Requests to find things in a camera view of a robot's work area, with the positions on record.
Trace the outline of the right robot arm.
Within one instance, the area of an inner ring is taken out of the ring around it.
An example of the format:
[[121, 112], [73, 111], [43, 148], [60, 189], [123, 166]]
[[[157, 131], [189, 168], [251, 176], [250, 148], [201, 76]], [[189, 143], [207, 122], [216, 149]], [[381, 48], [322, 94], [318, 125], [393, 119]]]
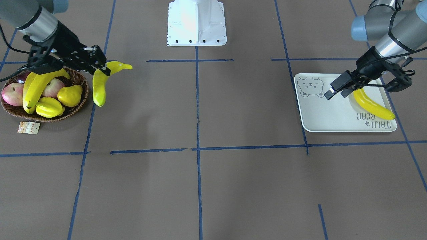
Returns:
[[68, 67], [76, 71], [107, 76], [111, 70], [106, 56], [97, 45], [88, 47], [56, 17], [68, 9], [67, 0], [2, 0], [1, 19], [23, 34], [31, 45], [26, 67], [36, 74], [46, 74]]

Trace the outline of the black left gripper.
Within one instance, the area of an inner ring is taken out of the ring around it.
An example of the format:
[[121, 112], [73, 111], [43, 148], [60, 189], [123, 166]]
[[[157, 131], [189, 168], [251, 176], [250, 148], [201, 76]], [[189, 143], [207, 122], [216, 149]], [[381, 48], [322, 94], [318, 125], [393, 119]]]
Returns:
[[372, 46], [356, 61], [356, 69], [346, 70], [334, 81], [331, 82], [331, 88], [325, 92], [324, 97], [331, 100], [336, 95], [347, 98], [351, 92], [361, 89], [365, 86], [385, 88], [385, 84], [370, 84], [372, 80], [378, 79], [386, 71], [385, 60], [378, 53], [375, 46]]

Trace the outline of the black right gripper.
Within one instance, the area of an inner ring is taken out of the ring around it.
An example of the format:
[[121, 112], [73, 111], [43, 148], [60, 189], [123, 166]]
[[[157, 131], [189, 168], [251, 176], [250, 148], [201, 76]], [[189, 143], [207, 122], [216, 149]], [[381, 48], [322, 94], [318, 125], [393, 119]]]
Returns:
[[45, 74], [68, 67], [76, 71], [84, 71], [92, 76], [101, 73], [111, 76], [111, 69], [106, 64], [106, 56], [98, 45], [88, 47], [64, 24], [58, 23], [53, 34], [42, 42], [31, 40], [26, 68], [36, 74]]

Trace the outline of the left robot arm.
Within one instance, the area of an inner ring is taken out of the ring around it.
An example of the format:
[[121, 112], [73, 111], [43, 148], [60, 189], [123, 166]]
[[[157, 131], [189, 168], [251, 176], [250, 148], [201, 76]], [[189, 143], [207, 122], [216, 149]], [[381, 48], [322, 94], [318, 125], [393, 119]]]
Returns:
[[415, 9], [401, 11], [402, 0], [374, 0], [365, 15], [354, 18], [351, 37], [357, 41], [376, 41], [356, 61], [353, 71], [345, 71], [330, 84], [324, 96], [327, 100], [340, 93], [344, 98], [354, 91], [372, 87], [372, 80], [389, 72], [394, 79], [378, 84], [387, 92], [399, 92], [412, 85], [411, 73], [404, 71], [412, 59], [404, 57], [423, 51], [426, 43], [426, 1]]

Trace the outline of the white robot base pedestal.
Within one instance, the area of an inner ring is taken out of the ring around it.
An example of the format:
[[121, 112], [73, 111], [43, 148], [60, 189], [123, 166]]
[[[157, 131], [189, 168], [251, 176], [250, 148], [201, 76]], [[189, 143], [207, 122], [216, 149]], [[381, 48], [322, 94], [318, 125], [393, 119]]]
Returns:
[[174, 0], [169, 3], [167, 21], [168, 46], [227, 43], [224, 6], [218, 0]]

